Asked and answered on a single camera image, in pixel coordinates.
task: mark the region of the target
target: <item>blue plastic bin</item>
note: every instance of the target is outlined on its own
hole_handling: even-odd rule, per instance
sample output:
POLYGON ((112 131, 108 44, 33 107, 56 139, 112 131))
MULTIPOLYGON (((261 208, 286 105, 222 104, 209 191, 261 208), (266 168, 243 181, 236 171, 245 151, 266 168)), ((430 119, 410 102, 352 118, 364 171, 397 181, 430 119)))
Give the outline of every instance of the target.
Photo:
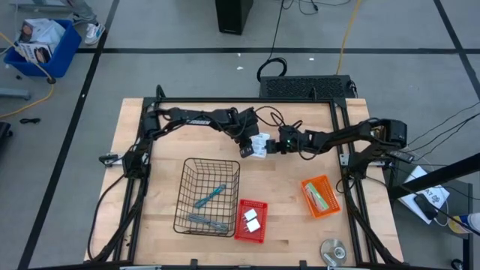
MULTIPOLYGON (((65 33, 63 37, 61 37, 60 43, 56 47, 50 61, 46 64, 39 63, 39 65, 44 68, 50 76, 61 78, 67 73, 68 66, 70 66, 80 42, 82 42, 82 38, 77 30, 75 30, 71 21, 66 19, 56 19, 55 21, 65 28, 65 33)), ((13 65, 26 76, 47 76, 34 64, 27 62, 14 48, 11 48, 7 52, 7 55, 4 57, 4 62, 13 65)))

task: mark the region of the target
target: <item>wooden table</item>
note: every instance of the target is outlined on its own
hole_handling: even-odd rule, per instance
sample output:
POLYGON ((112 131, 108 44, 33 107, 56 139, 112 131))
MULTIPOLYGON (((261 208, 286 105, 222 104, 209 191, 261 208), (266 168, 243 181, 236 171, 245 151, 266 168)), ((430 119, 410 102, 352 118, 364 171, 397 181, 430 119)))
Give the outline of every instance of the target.
MULTIPOLYGON (((140 98, 123 100, 112 152, 125 152, 134 143, 142 102, 143 99, 140 98)), ((302 131, 333 131, 329 105, 322 103, 163 103, 161 107, 205 111, 236 107, 242 111, 263 105, 279 109, 287 124, 302 119, 302 131)), ((347 100, 347 108, 351 125, 369 117, 363 99, 347 100)), ((260 111, 259 115, 271 120, 268 109, 260 111)), ((337 115, 342 128, 339 109, 337 115)), ((272 138, 278 138, 275 127, 259 121, 259 129, 260 132, 269 133, 272 138)), ((361 151, 367 145, 367 142, 356 142, 356 151, 361 151)), ((242 159, 239 147, 225 134, 207 127, 184 126, 154 143, 151 177, 143 204, 135 264, 188 265, 191 259, 198 259, 200 265, 298 266, 299 260, 307 260, 309 266, 324 266, 325 263, 320 258, 320 245, 326 239, 336 238, 346 246, 346 264, 354 266, 343 195, 337 193, 342 208, 340 213, 325 219, 314 219, 300 189, 300 181, 319 175, 327 175, 331 185, 335 186, 341 178, 339 168, 335 148, 311 161, 302 160, 298 154, 271 154, 265 159, 242 159), (264 244, 174 232, 173 219, 182 167, 187 158, 224 159, 240 163, 239 198, 268 203, 264 244)), ((102 193, 121 174, 120 166, 107 169, 102 193)), ((371 167, 367 174, 383 181, 380 168, 371 167)), ((100 251, 119 225, 126 182, 125 180, 113 188, 100 207, 91 244, 94 254, 100 251)), ((369 180, 363 181, 363 187, 371 227, 391 253, 402 260, 386 188, 369 180)), ((359 226, 358 231, 363 260, 368 261, 365 237, 359 226)), ((129 245, 129 236, 130 233, 126 233, 124 246, 129 245)), ((126 258, 126 250, 127 248, 122 248, 121 258, 126 258)))

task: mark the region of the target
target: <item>black wire basket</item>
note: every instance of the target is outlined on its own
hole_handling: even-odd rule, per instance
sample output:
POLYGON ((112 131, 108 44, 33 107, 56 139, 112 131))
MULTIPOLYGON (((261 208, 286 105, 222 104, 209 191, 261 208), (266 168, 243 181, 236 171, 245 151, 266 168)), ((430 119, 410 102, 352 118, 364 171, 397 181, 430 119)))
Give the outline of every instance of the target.
POLYGON ((173 229, 177 233, 232 237, 239 200, 240 164, 188 158, 184 162, 173 229))

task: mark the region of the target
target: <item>orange plastic basket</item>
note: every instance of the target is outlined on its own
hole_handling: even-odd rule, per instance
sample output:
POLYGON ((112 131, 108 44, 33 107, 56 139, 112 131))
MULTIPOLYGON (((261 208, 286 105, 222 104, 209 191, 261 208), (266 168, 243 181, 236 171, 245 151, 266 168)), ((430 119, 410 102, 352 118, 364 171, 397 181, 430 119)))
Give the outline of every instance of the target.
POLYGON ((321 175, 302 181, 301 192, 303 192, 305 199, 307 200, 308 208, 310 209, 310 212, 312 213, 314 218, 324 218, 331 214, 338 213, 341 210, 340 205, 338 204, 337 197, 335 196, 335 193, 332 186, 330 185, 330 181, 327 175, 321 175), (318 211, 317 207, 313 205, 313 203, 308 198, 307 193, 305 192, 305 186, 308 185, 308 183, 312 183, 312 185, 316 188, 316 191, 320 193, 322 198, 328 204, 328 209, 326 209, 325 211, 318 211))

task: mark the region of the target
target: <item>gray floor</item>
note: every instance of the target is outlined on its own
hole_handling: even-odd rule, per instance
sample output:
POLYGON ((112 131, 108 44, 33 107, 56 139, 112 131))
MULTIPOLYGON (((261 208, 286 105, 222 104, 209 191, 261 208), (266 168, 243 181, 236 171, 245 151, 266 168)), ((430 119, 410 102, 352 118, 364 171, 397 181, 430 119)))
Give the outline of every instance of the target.
MULTIPOLYGON (((112 1, 89 3, 104 21, 112 1)), ((480 48, 475 27, 479 24, 478 2, 442 3, 463 47, 480 48)), ((276 46, 338 48, 354 5, 352 1, 339 7, 321 6, 319 14, 304 16, 294 4, 283 13, 276 46)), ((279 7, 279 1, 257 0, 244 34, 233 36, 218 32, 213 0, 121 0, 106 47, 270 47, 279 7)), ((302 7, 307 10, 310 5, 302 7)), ((7 26, 11 25, 12 12, 7 4, 0 4, 0 31, 10 37, 14 35, 13 29, 7 26)), ((20 19, 26 17, 66 16, 21 10, 18 18, 20 24, 20 19)), ((427 0, 364 1, 346 47, 454 48, 433 1, 427 0)), ((8 217, 0 220, 0 242, 9 243, 0 246, 0 269, 14 269, 18 265, 92 56, 75 56, 66 77, 55 85, 55 94, 50 100, 6 119, 13 125, 15 136, 0 156, 0 213, 8 217), (19 119, 30 117, 41 117, 42 122, 18 123, 19 119)), ((336 54, 276 56, 287 59, 289 75, 333 74, 338 61, 336 54)), ((123 98, 152 96, 159 83, 169 97, 256 97, 257 68, 267 57, 268 54, 262 53, 103 54, 30 266, 57 266, 83 260, 104 174, 97 157, 110 150, 123 98)), ((480 72, 480 55, 468 57, 480 72)), ((264 74, 276 75, 280 72, 278 68, 268 67, 264 74)), ((349 74, 355 80, 359 96, 367 99, 372 116, 405 121, 411 138, 479 100, 457 55, 347 54, 342 74, 349 74)), ((13 68, 2 67, 0 85, 29 89, 33 100, 49 90, 43 79, 16 80, 15 75, 13 68)), ((25 103, 0 99, 0 114, 25 103)), ((480 106, 462 113, 452 123, 478 112, 480 106)), ((479 124, 478 119, 471 121, 428 155, 428 161, 449 164, 480 152, 476 140, 479 124)), ((462 179, 474 183, 477 197, 480 197, 479 177, 477 173, 462 179)), ((461 250, 455 248, 461 247, 458 238, 417 230, 408 226, 404 217, 396 221, 407 262, 448 268, 449 260, 461 257, 461 250)))

